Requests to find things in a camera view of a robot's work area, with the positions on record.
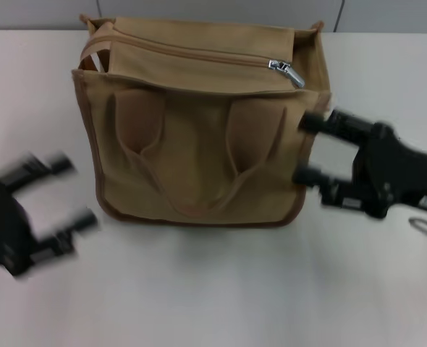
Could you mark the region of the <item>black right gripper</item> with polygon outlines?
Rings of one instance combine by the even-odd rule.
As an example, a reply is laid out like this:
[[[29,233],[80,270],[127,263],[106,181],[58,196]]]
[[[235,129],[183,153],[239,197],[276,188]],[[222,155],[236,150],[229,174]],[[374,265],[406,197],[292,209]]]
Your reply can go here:
[[[404,145],[391,127],[333,110],[327,119],[306,111],[298,129],[358,146],[349,181],[312,166],[295,168],[292,182],[318,187],[322,205],[357,210],[376,219],[385,218],[393,205],[427,212],[427,153]]]

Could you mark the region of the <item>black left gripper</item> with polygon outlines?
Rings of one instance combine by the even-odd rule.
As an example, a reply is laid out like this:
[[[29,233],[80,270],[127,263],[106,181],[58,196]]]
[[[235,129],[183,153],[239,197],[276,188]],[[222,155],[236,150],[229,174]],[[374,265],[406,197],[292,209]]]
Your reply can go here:
[[[0,182],[0,266],[12,276],[21,276],[32,262],[48,262],[75,253],[74,237],[98,225],[87,209],[49,235],[35,239],[23,207],[10,192],[50,176],[61,176],[75,169],[65,154],[50,157],[45,163],[33,155],[22,159],[1,174]]]

